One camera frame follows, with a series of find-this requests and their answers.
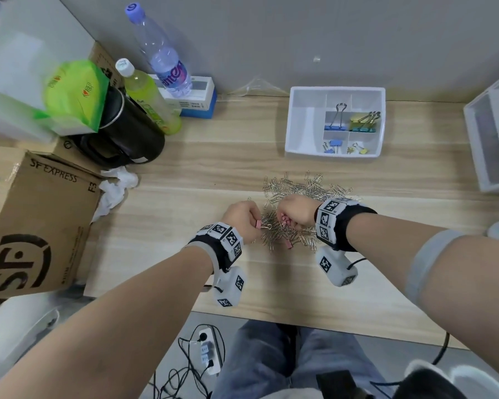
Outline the clear plastic wrapper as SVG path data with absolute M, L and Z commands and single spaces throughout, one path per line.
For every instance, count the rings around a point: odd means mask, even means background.
M 256 76 L 246 85 L 227 93 L 228 96 L 246 97 L 246 96 L 262 96 L 262 97 L 289 97 L 289 92 L 277 86 L 274 86 L 267 80 Z

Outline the black marker-tagged right wristband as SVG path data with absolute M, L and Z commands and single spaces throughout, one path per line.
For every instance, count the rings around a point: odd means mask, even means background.
M 334 251 L 357 252 L 346 235 L 350 220 L 362 213 L 377 212 L 359 201 L 345 197 L 324 201 L 314 213 L 317 238 Z

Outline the white and blue box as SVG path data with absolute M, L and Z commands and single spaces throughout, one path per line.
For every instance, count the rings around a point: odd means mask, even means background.
M 160 94 L 181 117 L 195 119 L 211 119 L 217 101 L 217 90 L 213 79 L 206 76 L 192 76 L 193 89 L 184 98 L 174 98 L 164 88 L 160 79 L 155 74 L 149 75 L 159 88 Z

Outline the white compartment organizer tray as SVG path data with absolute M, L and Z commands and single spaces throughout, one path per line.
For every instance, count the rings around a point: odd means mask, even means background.
M 338 103 L 348 105 L 348 127 L 352 115 L 380 111 L 375 133 L 325 131 L 325 112 Z M 295 86 L 291 88 L 285 139 L 285 155 L 292 158 L 326 160 L 374 160 L 380 156 L 385 136 L 386 89 L 371 86 Z M 325 154 L 324 140 L 344 141 L 340 155 Z M 348 144 L 368 148 L 366 155 L 348 155 Z

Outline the pile of silver paper clips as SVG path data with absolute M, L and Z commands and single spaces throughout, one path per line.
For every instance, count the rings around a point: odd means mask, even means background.
M 317 201 L 326 201 L 331 198 L 345 197 L 351 200 L 360 201 L 360 197 L 352 194 L 352 189 L 346 189 L 338 185 L 323 184 L 324 176 L 321 173 L 311 175 L 306 172 L 303 181 L 294 181 L 286 173 L 282 178 L 265 177 L 262 191 L 264 203 L 261 207 L 262 220 L 269 221 L 272 228 L 262 232 L 261 240 L 270 253 L 276 248 L 286 247 L 283 239 L 289 239 L 295 245 L 301 245 L 315 253 L 321 244 L 317 239 L 317 232 L 314 227 L 308 227 L 296 231 L 289 227 L 282 227 L 277 219 L 276 210 L 279 202 L 287 195 L 300 194 Z

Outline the black marker-tagged left wristband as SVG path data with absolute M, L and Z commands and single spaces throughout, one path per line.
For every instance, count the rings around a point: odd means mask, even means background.
M 199 229 L 187 243 L 205 250 L 218 271 L 228 273 L 233 263 L 240 257 L 243 238 L 238 231 L 223 222 L 216 222 Z

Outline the white plastic bag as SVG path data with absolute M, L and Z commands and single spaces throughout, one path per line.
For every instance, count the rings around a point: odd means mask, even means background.
M 46 80 L 69 60 L 89 57 L 93 37 L 60 0 L 0 0 L 0 137 L 51 143 L 33 119 Z

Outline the large brown cardboard box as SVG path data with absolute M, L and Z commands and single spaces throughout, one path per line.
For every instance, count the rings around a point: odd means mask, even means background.
M 73 283 L 100 182 L 80 168 L 0 147 L 0 300 Z

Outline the yellow-green drink bottle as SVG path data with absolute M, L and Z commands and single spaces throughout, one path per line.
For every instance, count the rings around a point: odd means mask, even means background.
M 115 63 L 115 68 L 124 79 L 126 94 L 146 112 L 162 133 L 173 135 L 181 130 L 179 115 L 165 101 L 147 73 L 136 69 L 126 58 L 120 58 Z

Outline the person's right hand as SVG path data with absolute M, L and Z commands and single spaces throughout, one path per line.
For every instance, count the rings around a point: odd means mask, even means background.
M 290 194 L 284 198 L 301 198 L 301 230 L 307 227 L 314 227 L 315 225 L 315 213 L 322 204 L 321 201 L 313 200 L 310 197 L 300 195 L 300 194 Z

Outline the white bin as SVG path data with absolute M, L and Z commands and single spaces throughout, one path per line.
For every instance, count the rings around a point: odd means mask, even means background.
M 0 305 L 0 362 L 14 364 L 60 319 L 57 293 L 9 298 Z

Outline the large yellow binder clips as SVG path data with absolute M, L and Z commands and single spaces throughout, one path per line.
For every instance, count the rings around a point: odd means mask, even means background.
M 375 133 L 380 118 L 380 111 L 354 114 L 350 118 L 348 130 L 350 132 Z

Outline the person's left forearm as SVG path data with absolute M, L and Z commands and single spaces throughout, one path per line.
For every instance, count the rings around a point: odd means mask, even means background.
M 213 274 L 193 245 L 105 293 L 0 379 L 0 399 L 137 399 Z

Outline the person's left hand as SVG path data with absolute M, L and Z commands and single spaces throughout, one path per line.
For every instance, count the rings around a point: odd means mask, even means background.
M 261 239 L 247 239 L 246 238 L 246 231 L 247 231 L 247 208 L 246 208 L 246 203 L 254 203 L 254 201 L 251 200 L 246 200 L 246 201 L 239 201 L 236 203 L 231 204 L 224 215 L 221 218 L 221 222 L 226 223 L 230 225 L 231 227 L 234 227 L 237 232 L 240 234 L 242 237 L 244 244 L 250 244 L 253 241 L 258 241 Z

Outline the black marker-tagged wristband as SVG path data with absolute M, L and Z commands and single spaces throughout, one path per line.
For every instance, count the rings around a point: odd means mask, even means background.
M 346 235 L 350 220 L 362 213 L 377 212 L 359 201 L 345 197 L 324 201 L 314 213 L 317 238 L 334 251 L 357 252 Z
M 223 222 L 216 222 L 199 229 L 187 243 L 205 250 L 218 271 L 228 273 L 233 263 L 240 257 L 243 238 L 238 231 Z

